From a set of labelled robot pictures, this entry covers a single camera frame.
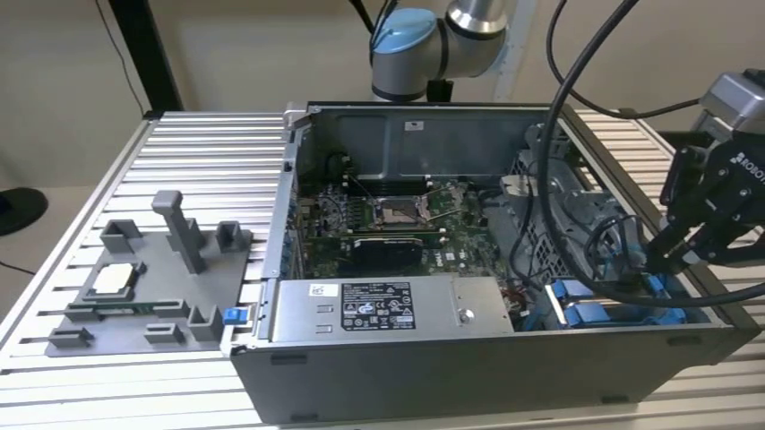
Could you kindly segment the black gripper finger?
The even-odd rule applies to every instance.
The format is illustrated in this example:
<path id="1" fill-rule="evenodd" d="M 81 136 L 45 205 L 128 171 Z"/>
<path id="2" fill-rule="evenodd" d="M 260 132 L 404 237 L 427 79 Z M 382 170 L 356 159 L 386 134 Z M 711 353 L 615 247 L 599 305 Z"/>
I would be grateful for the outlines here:
<path id="1" fill-rule="evenodd" d="M 742 268 L 764 264 L 764 220 L 742 222 L 735 217 L 707 221 L 697 231 L 695 253 L 711 265 Z M 749 233 L 760 236 L 735 245 Z"/>
<path id="2" fill-rule="evenodd" d="M 685 146 L 674 154 L 659 203 L 666 216 L 659 233 L 647 245 L 647 270 L 678 273 L 706 254 L 711 230 L 706 226 L 713 210 L 702 184 L 706 149 Z"/>

